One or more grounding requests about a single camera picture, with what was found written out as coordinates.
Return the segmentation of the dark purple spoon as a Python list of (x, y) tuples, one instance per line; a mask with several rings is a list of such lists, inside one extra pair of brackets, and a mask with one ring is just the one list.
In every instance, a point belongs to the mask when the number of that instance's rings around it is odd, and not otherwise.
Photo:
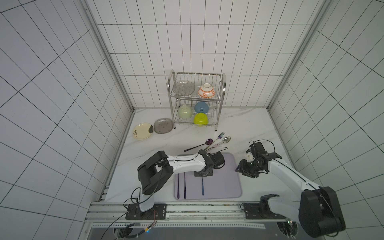
[(206, 141), (205, 141), (205, 143), (203, 143), (203, 144), (201, 144), (201, 145), (198, 145), (198, 146), (195, 146), (195, 147), (192, 147), (192, 148), (189, 148), (189, 149), (186, 149), (186, 150), (184, 150), (184, 152), (188, 152), (188, 151), (190, 151), (190, 150), (193, 150), (193, 149), (195, 149), (195, 148), (197, 148), (197, 147), (202, 147), (202, 146), (209, 146), (209, 145), (211, 145), (212, 143), (213, 143), (213, 139), (207, 139)]

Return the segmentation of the blue fork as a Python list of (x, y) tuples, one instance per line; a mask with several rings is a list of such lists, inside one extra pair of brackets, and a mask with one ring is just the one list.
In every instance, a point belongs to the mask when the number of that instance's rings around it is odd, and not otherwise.
[(204, 178), (201, 177), (201, 183), (202, 183), (202, 196), (205, 195), (205, 188), (204, 188)]

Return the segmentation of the lilac rectangular placemat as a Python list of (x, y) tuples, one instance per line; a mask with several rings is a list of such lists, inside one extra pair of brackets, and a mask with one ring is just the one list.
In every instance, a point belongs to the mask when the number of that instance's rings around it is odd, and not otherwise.
[(242, 195), (239, 175), (235, 171), (237, 165), (231, 153), (223, 153), (225, 166), (213, 170), (213, 176), (203, 177), (205, 195), (202, 196), (201, 177), (195, 177), (193, 172), (186, 173), (187, 199), (184, 199), (184, 174), (180, 175), (180, 199), (177, 199), (177, 175), (174, 179), (174, 197), (179, 201), (217, 200), (239, 198)]

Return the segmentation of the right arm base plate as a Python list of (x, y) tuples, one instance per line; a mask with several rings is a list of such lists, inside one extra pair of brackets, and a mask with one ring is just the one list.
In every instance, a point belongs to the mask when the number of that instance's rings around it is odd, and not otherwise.
[(247, 220), (284, 220), (285, 217), (272, 213), (268, 207), (260, 203), (242, 203), (241, 210), (245, 213)]

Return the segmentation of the pink handled silver spoon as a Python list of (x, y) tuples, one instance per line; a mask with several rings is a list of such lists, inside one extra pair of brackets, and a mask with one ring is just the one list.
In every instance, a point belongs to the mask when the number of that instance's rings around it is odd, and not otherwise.
[(230, 136), (224, 137), (221, 142), (219, 142), (218, 144), (212, 145), (211, 148), (218, 147), (218, 146), (220, 146), (222, 144), (227, 144), (230, 141), (231, 141), (231, 137)]

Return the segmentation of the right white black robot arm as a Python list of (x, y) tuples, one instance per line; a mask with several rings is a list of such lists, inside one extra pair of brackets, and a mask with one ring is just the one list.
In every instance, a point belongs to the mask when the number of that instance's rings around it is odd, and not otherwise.
[(265, 150), (262, 140), (250, 141), (247, 154), (252, 160), (243, 159), (236, 172), (250, 178), (260, 174), (273, 174), (288, 186), (297, 200), (286, 200), (278, 194), (268, 194), (255, 204), (242, 203), (240, 208), (247, 219), (286, 219), (287, 225), (298, 223), (312, 238), (336, 237), (346, 229), (337, 193), (304, 177), (283, 162), (276, 152)]

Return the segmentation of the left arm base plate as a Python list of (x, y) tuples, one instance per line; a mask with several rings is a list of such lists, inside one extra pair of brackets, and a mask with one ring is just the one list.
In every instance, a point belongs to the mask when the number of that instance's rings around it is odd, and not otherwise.
[(167, 213), (167, 204), (154, 204), (148, 211), (142, 212), (138, 204), (129, 204), (126, 220), (164, 220)]

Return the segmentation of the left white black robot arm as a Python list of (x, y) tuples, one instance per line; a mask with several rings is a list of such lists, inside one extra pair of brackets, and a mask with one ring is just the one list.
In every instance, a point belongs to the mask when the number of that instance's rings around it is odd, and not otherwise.
[(138, 201), (127, 210), (130, 212), (135, 207), (139, 207), (143, 213), (151, 210), (154, 207), (152, 196), (174, 175), (197, 172), (205, 177), (224, 165), (225, 158), (220, 152), (210, 154), (201, 149), (196, 154), (174, 157), (159, 151), (138, 167), (140, 195)]

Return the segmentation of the purple fork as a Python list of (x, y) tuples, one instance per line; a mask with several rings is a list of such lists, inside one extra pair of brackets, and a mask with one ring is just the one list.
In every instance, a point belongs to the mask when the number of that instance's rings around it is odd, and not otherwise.
[(177, 199), (180, 199), (180, 175), (177, 174)]

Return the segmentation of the rainbow handled fork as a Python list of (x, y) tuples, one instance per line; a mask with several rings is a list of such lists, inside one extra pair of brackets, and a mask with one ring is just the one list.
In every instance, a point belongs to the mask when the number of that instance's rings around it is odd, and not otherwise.
[(211, 144), (209, 144), (206, 148), (205, 148), (205, 150), (207, 150), (213, 143), (215, 143), (217, 140), (220, 140), (223, 136), (225, 135), (225, 133), (224, 132), (221, 132), (220, 134), (219, 134), (219, 136), (211, 143)]

